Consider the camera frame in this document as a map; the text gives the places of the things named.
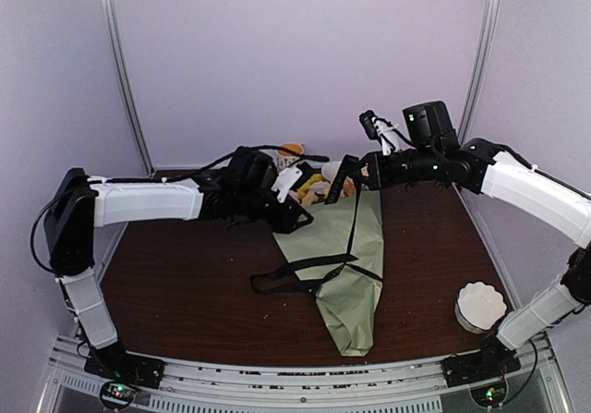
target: wooden table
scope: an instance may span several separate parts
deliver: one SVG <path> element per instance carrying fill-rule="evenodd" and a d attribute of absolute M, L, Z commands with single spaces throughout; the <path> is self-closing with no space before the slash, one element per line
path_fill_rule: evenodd
<path fill-rule="evenodd" d="M 256 296 L 248 277 L 284 262 L 265 223 L 130 224 L 103 281 L 132 351 L 262 366 L 326 366 L 427 358 L 475 349 L 455 320 L 467 282 L 501 281 L 453 189 L 431 184 L 382 192 L 384 288 L 375 346 L 343 358 L 312 296 Z"/>

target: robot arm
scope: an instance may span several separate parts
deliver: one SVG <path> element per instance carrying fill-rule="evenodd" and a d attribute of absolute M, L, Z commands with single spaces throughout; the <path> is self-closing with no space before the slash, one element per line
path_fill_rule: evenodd
<path fill-rule="evenodd" d="M 215 172 L 170 179 L 109 179 L 70 170 L 45 217 L 50 265 L 68 308 L 78 318 L 90 347 L 85 370 L 122 382 L 157 388 L 158 359 L 129 355 L 103 299 L 92 266 L 95 227 L 152 219 L 210 220 L 241 216 L 265 220 L 278 233 L 310 224 L 312 216 L 288 196 L 308 180 L 302 163 L 277 174 L 272 158 L 238 148 L 230 164 Z"/>
<path fill-rule="evenodd" d="M 444 362 L 449 385 L 495 377 L 500 368 L 515 364 L 516 348 L 591 304 L 591 200 L 585 193 L 538 171 L 507 146 L 483 139 L 459 146 L 442 102 L 423 103 L 403 113 L 414 148 L 390 155 L 367 154 L 360 166 L 368 168 L 366 185 L 370 189 L 425 180 L 437 180 L 448 187 L 455 184 L 534 215 L 578 247 L 569 259 L 567 273 L 526 307 L 509 313 L 485 339 L 479 356 L 448 358 Z M 365 112 L 360 121 L 369 134 L 368 114 L 373 112 Z"/>

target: white wall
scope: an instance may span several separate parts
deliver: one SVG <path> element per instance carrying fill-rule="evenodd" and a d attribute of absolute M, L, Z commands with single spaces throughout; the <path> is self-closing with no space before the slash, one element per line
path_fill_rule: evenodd
<path fill-rule="evenodd" d="M 484 0 L 115 0 L 157 166 L 240 144 L 375 150 L 357 118 L 437 99 L 458 122 Z"/>
<path fill-rule="evenodd" d="M 33 218 L 71 166 L 142 175 L 100 0 L 0 0 L 0 125 L 0 412 L 27 412 L 71 325 L 53 277 L 30 258 Z M 97 260 L 113 233 L 97 233 Z"/>
<path fill-rule="evenodd" d="M 470 136 L 504 142 L 530 162 L 591 190 L 591 0 L 501 0 Z M 566 269 L 566 238 L 509 205 L 474 204 L 519 297 L 527 302 Z M 591 405 L 591 310 L 550 334 L 575 411 Z"/>

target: metal frame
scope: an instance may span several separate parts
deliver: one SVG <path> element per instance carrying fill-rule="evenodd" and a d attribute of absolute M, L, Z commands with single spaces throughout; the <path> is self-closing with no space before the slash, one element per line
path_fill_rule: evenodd
<path fill-rule="evenodd" d="M 117 70 L 117 80 L 123 104 L 126 108 L 127 119 L 131 126 L 136 146 L 141 156 L 146 174 L 151 175 L 154 172 L 154 165 L 151 162 L 150 153 L 148 152 L 148 145 L 144 133 L 141 130 L 139 123 L 138 110 L 133 99 L 131 85 L 129 83 L 129 75 L 127 74 L 127 67 L 125 58 L 123 57 L 123 45 L 121 43 L 121 36 L 119 34 L 119 25 L 117 23 L 117 15 L 115 12 L 115 0 L 102 0 L 104 14 L 107 19 L 107 28 L 109 30 L 109 37 L 111 39 L 111 48 L 113 50 L 113 57 L 115 58 L 115 67 Z"/>
<path fill-rule="evenodd" d="M 117 231 L 111 239 L 111 242 L 109 243 L 109 246 L 107 247 L 107 250 L 103 255 L 103 260 L 100 264 L 94 266 L 94 272 L 96 273 L 96 278 L 99 281 L 99 283 L 103 280 L 104 275 L 107 272 L 107 268 L 109 267 L 109 264 L 111 263 L 111 260 L 115 255 L 115 252 L 117 251 L 119 242 L 121 242 L 121 239 L 123 239 L 123 235 L 126 233 L 128 225 L 129 223 L 125 222 L 117 227 Z"/>
<path fill-rule="evenodd" d="M 100 378 L 85 373 L 79 340 L 59 336 L 50 357 L 51 372 L 42 391 L 39 413 L 54 412 L 61 387 L 88 395 L 98 394 Z M 536 338 L 541 381 L 555 413 L 570 413 L 554 352 L 545 334 Z M 81 353 L 88 349 L 84 346 Z M 523 368 L 533 365 L 530 346 L 519 350 Z M 429 405 L 441 412 L 440 397 L 467 386 L 447 388 L 441 358 L 416 359 L 393 364 L 346 367 L 272 368 L 237 367 L 162 358 L 166 367 L 159 390 L 142 389 L 135 407 L 171 412 L 322 412 L 412 411 L 405 406 Z"/>
<path fill-rule="evenodd" d="M 460 143 L 464 143 L 476 110 L 476 104 L 480 90 L 482 89 L 482 82 L 484 79 L 485 65 L 490 53 L 490 46 L 494 36 L 495 28 L 497 26 L 497 18 L 499 16 L 499 5 L 501 0 L 486 0 L 484 5 L 484 14 L 482 17 L 482 25 L 480 28 L 480 38 L 478 40 L 478 47 L 476 49 L 476 59 L 474 61 L 474 69 L 472 71 L 472 79 L 468 88 L 468 94 L 465 99 L 464 111 L 462 119 L 460 120 L 460 127 L 458 130 L 458 138 Z"/>

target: fabric bag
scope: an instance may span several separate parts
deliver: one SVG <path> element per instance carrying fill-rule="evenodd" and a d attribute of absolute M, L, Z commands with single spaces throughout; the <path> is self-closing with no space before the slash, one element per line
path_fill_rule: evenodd
<path fill-rule="evenodd" d="M 380 193 L 361 192 L 332 205 L 312 205 L 314 222 L 290 235 L 275 234 L 288 263 L 250 277 L 262 295 L 308 291 L 343 356 L 365 356 L 373 346 L 374 312 L 383 276 Z M 295 274 L 299 282 L 263 289 L 262 280 Z"/>

